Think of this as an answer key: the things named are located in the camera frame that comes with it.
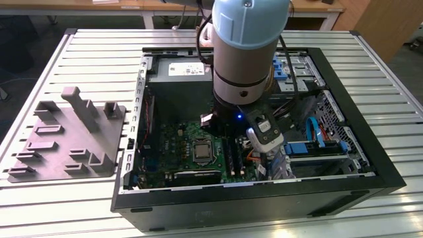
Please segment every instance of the gray 3d-printed tray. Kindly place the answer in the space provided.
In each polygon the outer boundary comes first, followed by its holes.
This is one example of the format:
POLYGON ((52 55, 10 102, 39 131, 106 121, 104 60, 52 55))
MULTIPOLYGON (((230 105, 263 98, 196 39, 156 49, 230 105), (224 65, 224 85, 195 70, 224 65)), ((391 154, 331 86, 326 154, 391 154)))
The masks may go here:
POLYGON ((95 107, 64 88, 71 108, 40 102, 39 116, 24 151, 10 169, 10 182, 108 177, 114 174, 126 107, 107 102, 95 107))

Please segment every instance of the green circuit board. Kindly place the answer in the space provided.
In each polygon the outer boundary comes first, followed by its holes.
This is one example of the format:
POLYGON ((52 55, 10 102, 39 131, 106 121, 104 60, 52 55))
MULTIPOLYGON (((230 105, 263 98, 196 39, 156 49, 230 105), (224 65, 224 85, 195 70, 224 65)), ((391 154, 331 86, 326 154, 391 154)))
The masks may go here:
POLYGON ((200 129, 199 122, 163 124, 160 127, 159 157, 156 160, 150 160, 155 170, 146 173, 147 187, 166 187, 164 174, 171 171, 218 170, 222 171, 220 183, 255 181, 254 166, 246 167, 243 177, 228 175, 222 143, 222 138, 211 136, 200 129), (195 161, 195 145, 203 142, 211 144, 212 158, 207 163, 198 163, 195 161))

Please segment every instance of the screw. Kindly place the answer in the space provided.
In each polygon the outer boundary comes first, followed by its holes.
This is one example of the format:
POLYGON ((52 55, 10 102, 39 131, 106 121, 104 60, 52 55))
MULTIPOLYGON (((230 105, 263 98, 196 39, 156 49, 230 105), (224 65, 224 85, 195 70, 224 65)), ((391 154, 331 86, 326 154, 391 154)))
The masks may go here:
POLYGON ((247 97, 248 92, 247 91, 242 91, 242 92, 239 92, 239 95, 244 98, 244 97, 247 97))

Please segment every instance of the robotic arm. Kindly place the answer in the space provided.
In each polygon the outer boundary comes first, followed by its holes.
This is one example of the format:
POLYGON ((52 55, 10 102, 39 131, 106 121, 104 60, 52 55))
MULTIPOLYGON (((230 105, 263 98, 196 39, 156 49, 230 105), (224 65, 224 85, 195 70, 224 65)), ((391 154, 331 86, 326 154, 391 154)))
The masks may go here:
POLYGON ((202 129, 211 134, 235 135, 236 128, 242 127, 240 119, 244 119, 255 150, 268 152, 283 143, 283 135, 260 98, 287 22, 290 0, 162 1, 212 9, 218 105, 212 114, 202 115, 202 129), (224 132, 216 124, 226 125, 224 132))

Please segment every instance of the motherboard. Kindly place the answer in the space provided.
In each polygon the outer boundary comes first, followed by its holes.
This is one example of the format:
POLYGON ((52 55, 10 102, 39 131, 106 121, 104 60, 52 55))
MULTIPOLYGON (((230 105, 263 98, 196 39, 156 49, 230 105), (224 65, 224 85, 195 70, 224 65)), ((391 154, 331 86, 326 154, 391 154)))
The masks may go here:
POLYGON ((200 130, 199 122, 163 124, 159 155, 144 158, 146 187, 255 181, 256 165, 246 160, 247 154, 242 138, 214 137, 200 130))

